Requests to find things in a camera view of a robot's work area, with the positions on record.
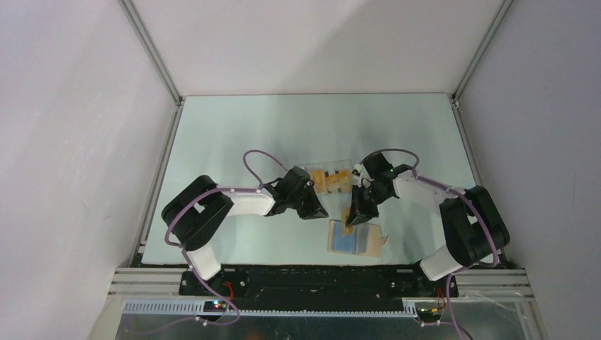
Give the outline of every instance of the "white wall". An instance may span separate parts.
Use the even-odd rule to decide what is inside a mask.
[[[599,339],[601,2],[517,1],[463,98],[552,339]]]
[[[452,92],[501,0],[137,0],[183,95]]]
[[[0,5],[0,339],[85,339],[174,105],[116,0]]]

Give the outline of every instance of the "black and white robotic arm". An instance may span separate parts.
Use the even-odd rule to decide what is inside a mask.
[[[380,152],[357,164],[353,174],[355,184],[348,225],[359,225],[378,217],[378,205],[393,197],[411,200],[441,216],[446,245],[415,266],[416,274],[429,281],[472,266],[492,252],[482,226],[469,220],[473,212],[466,207],[465,199],[471,201],[483,218],[495,248],[509,243],[507,229],[490,195],[481,186],[456,189],[420,178],[411,166],[392,166]],[[198,200],[201,211],[186,209],[204,193],[206,197]],[[210,239],[227,216],[268,217],[287,209],[296,210],[302,220],[328,217],[309,174],[296,166],[283,178],[258,189],[219,189],[209,176],[200,176],[163,209],[162,218],[180,241],[184,256],[202,279],[207,280],[221,269]]]

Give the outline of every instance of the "metal frame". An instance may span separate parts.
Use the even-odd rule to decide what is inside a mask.
[[[173,142],[176,130],[181,117],[184,99],[177,90],[177,87],[169,74],[163,59],[161,58],[156,45],[152,41],[150,34],[144,24],[139,12],[137,11],[133,0],[119,0],[123,11],[132,24],[133,30],[142,43],[142,46],[148,53],[151,63],[157,70],[162,82],[167,91],[170,93],[173,101],[177,104],[173,120],[169,127],[169,133],[165,140],[160,162],[157,166],[152,188],[149,192],[145,214],[137,231],[136,242],[133,245],[133,250],[130,257],[130,262],[137,253],[143,253],[145,242],[152,216],[155,213],[156,204],[160,188],[163,182],[164,174],[167,169],[167,162],[173,147]],[[459,112],[459,99],[463,94],[467,84],[469,83],[473,73],[480,64],[483,55],[490,47],[493,38],[497,34],[500,25],[505,20],[507,13],[512,8],[515,0],[504,0],[493,22],[487,29],[478,49],[475,51],[469,66],[464,72],[455,92],[449,95],[457,127],[459,129],[464,149],[468,157],[468,162],[472,170],[473,177],[477,184],[482,184],[481,172],[478,168],[477,158],[468,138],[464,122]],[[212,300],[212,297],[182,297],[178,295],[181,275],[185,268],[117,268],[113,277],[112,284],[109,288],[108,299],[118,298],[123,301],[123,312],[151,312],[162,314],[195,314],[201,311],[198,308],[199,301]],[[483,269],[483,270],[467,270],[456,276],[456,282],[459,289],[459,297],[454,298],[454,302],[488,302],[488,303],[506,303],[513,302],[516,307],[516,312],[520,316],[520,322],[527,340],[548,339],[546,331],[543,327],[538,307],[534,300],[534,294],[530,287],[526,272],[520,270],[498,270],[498,269]],[[415,311],[415,304],[422,302],[435,302],[435,298],[430,297],[408,297],[404,298],[405,306],[408,307],[408,313],[397,314],[367,314],[370,317],[412,317]],[[261,315],[270,316],[301,316],[298,313],[276,312],[276,311],[243,311],[244,315]],[[313,315],[312,313],[304,313],[302,316]],[[334,316],[361,316],[357,313],[336,313]]]

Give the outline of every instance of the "gray wall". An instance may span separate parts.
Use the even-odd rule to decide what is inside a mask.
[[[174,104],[118,1],[0,4],[0,339],[85,339]]]
[[[598,339],[601,1],[517,1],[460,109],[549,335]]]

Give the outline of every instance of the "white tabletop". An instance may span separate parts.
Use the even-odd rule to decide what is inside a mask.
[[[186,98],[161,187],[142,262],[183,264],[178,249],[164,243],[164,206],[197,176],[220,186],[255,187],[242,154],[262,149],[286,166],[351,159],[387,147],[416,152],[420,173],[454,186],[472,187],[473,176],[446,94],[341,94],[194,96]],[[389,152],[393,165],[412,164]],[[272,160],[249,156],[265,180],[283,176]],[[347,194],[321,195],[331,218],[349,202]],[[327,252],[330,219],[302,221],[296,212],[273,217],[224,220],[211,240],[224,264],[412,264],[444,244],[440,218],[411,202],[389,199],[379,206],[388,242],[381,258]]]

